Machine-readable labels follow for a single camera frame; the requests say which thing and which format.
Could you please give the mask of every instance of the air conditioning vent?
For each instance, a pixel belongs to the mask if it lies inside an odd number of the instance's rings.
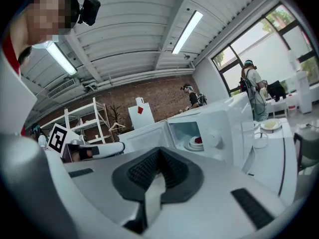
[[[59,85],[58,87],[56,87],[55,89],[53,89],[52,91],[50,91],[48,93],[48,97],[51,99],[51,98],[54,98],[56,97],[57,95],[61,94],[62,92],[70,89],[72,86],[75,86],[75,81],[74,79],[71,79],[67,82],[64,82],[62,83],[61,85]]]

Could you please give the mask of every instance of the shelving unit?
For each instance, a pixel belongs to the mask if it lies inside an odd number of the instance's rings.
[[[103,117],[101,116],[101,114],[100,114],[101,111],[104,111],[106,120],[104,120]],[[84,123],[82,125],[77,125],[73,128],[70,128],[71,121],[77,120],[78,122],[80,122],[80,119],[82,117],[89,115],[89,114],[93,114],[93,113],[95,114],[95,119],[88,120],[88,121],[86,121],[86,123]],[[111,133],[109,135],[103,135],[103,133],[102,133],[101,124],[105,124],[108,128],[110,128],[110,123],[108,120],[108,115],[106,113],[105,104],[100,104],[99,102],[97,102],[95,100],[95,98],[93,98],[92,103],[85,105],[83,107],[80,107],[78,109],[75,109],[73,111],[69,112],[68,109],[65,109],[64,115],[48,122],[47,124],[43,125],[41,128],[42,129],[52,129],[55,123],[62,125],[68,129],[74,131],[75,133],[80,132],[81,134],[84,134],[84,130],[97,126],[99,129],[100,137],[97,139],[90,140],[89,143],[94,143],[94,142],[98,142],[98,141],[102,141],[103,143],[105,143],[105,139],[109,138],[109,137],[114,142],[114,138],[113,138]]]

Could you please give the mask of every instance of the neck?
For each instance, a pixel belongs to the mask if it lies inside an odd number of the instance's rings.
[[[29,46],[25,11],[11,24],[9,34],[15,56],[18,58],[22,51]]]

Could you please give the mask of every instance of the black shirt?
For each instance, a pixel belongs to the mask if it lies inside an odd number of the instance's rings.
[[[194,104],[198,103],[197,95],[195,92],[189,93],[189,100],[191,105],[193,106]]]

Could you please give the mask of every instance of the fluorescent light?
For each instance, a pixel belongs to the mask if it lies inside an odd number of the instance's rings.
[[[183,33],[181,34],[180,38],[177,41],[172,53],[178,54],[183,45],[185,44],[186,40],[189,38],[190,34],[193,32],[196,25],[199,23],[200,19],[203,17],[198,11],[195,11],[192,17],[190,18],[189,22],[187,23]]]
[[[69,75],[76,74],[74,66],[69,62],[69,60],[66,59],[66,57],[62,54],[59,48],[55,45],[55,43],[52,43],[49,47],[47,47],[46,50]]]

